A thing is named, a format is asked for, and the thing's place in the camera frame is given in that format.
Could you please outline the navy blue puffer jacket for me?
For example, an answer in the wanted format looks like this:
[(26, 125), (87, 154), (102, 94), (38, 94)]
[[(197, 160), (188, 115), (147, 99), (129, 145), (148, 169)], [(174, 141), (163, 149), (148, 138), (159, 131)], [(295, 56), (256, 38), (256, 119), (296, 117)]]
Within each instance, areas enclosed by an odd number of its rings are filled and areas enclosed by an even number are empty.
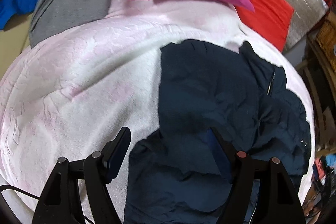
[[(163, 47), (158, 117), (129, 155), (125, 223), (217, 223), (231, 184), (208, 146), (212, 127), (253, 159), (280, 159), (298, 194), (311, 152), (306, 111), (284, 69), (250, 43), (238, 52), (197, 40)], [(256, 181), (243, 223), (258, 190)]]

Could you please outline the white fleece blanket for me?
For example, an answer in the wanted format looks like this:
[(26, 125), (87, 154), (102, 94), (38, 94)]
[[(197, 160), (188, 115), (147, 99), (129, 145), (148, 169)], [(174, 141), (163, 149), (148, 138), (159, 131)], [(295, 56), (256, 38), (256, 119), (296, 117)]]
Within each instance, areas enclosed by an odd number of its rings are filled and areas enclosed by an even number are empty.
[[(185, 40), (238, 52), (244, 42), (282, 67), (286, 88), (302, 102), (311, 135), (302, 204), (313, 174), (313, 109), (294, 67), (229, 6), (206, 0), (112, 0), (102, 20), (70, 28), (25, 50), (1, 80), (1, 201), (15, 220), (33, 223), (45, 184), (60, 157), (86, 159), (122, 127), (131, 141), (119, 173), (106, 187), (125, 223), (129, 155), (159, 128), (161, 49)], [(85, 222), (94, 220), (78, 180)]]

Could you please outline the wooden side table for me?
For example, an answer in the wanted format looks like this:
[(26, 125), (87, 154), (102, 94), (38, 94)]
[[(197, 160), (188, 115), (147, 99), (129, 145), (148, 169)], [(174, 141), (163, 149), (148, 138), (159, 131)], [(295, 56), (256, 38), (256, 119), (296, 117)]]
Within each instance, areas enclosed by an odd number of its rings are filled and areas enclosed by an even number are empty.
[[(335, 23), (335, 13), (330, 12), (325, 20), (327, 19)], [(312, 100), (318, 150), (335, 146), (335, 71), (315, 40), (319, 30), (308, 33), (305, 55), (295, 67)]]

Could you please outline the cream leather sofa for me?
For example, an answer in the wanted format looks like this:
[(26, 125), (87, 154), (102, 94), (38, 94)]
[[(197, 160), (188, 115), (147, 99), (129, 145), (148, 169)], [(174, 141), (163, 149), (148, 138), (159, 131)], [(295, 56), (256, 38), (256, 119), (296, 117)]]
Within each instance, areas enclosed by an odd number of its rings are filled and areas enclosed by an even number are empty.
[(0, 37), (0, 76), (6, 73), (11, 63), (29, 46), (29, 28), (32, 13), (14, 15), (1, 30)]

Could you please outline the wicker basket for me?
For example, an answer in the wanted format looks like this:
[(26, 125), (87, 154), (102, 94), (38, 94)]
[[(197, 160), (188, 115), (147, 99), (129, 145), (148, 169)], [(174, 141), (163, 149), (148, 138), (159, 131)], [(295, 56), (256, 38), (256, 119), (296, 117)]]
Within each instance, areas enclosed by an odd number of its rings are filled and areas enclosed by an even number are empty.
[(334, 71), (336, 66), (335, 39), (335, 23), (327, 19), (320, 28), (315, 40), (323, 50), (323, 53)]

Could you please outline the red-orange pillow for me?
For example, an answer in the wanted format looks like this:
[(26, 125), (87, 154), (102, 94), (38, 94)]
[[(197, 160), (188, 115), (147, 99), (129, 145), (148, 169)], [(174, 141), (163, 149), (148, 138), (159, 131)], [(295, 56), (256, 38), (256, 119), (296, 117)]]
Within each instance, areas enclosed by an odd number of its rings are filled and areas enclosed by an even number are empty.
[(254, 11), (236, 6), (240, 20), (280, 52), (286, 45), (294, 8), (286, 0), (250, 0)]

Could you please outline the blue garment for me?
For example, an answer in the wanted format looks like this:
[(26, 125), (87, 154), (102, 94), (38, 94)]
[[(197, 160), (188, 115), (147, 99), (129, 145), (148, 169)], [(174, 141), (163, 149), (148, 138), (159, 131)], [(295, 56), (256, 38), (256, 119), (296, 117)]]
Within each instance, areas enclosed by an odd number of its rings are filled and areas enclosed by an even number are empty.
[(23, 15), (34, 11), (38, 0), (1, 0), (1, 30), (13, 15)]

